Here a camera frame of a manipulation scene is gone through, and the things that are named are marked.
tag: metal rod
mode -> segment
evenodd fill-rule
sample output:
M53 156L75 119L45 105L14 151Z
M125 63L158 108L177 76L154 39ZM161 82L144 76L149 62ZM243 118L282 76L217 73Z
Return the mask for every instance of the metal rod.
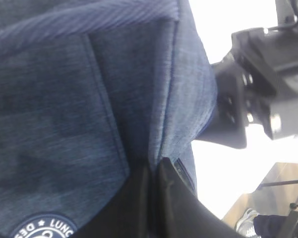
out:
M291 181L282 181L282 182L266 182L259 185L257 189L261 189L263 187L273 187L273 186L283 186L283 185L290 185L290 184L297 184L298 180L291 180Z

